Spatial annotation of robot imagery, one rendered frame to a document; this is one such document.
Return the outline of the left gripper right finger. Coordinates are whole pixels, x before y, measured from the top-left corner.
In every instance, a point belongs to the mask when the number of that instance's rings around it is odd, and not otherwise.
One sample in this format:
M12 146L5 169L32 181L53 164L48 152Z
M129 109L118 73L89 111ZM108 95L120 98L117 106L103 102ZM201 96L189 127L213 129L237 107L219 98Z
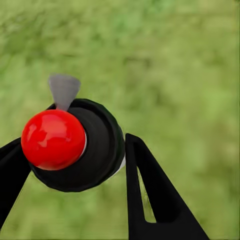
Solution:
M125 134L129 240L210 240L145 142ZM156 223L145 220L139 168Z

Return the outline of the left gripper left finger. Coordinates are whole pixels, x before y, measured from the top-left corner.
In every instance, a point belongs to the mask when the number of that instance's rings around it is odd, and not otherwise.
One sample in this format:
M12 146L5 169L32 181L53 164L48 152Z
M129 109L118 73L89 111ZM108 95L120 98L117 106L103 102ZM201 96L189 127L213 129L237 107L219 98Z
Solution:
M21 137L0 148L0 230L31 170Z

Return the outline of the insectifuge atomizer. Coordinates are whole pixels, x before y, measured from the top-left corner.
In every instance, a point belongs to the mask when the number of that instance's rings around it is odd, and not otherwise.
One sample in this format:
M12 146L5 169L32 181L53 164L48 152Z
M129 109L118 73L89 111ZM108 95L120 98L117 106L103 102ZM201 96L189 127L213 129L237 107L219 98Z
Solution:
M126 164L125 137L100 103L74 98L82 85L67 74L51 74L54 104L25 125L21 147L35 176L49 188L82 192L99 186Z

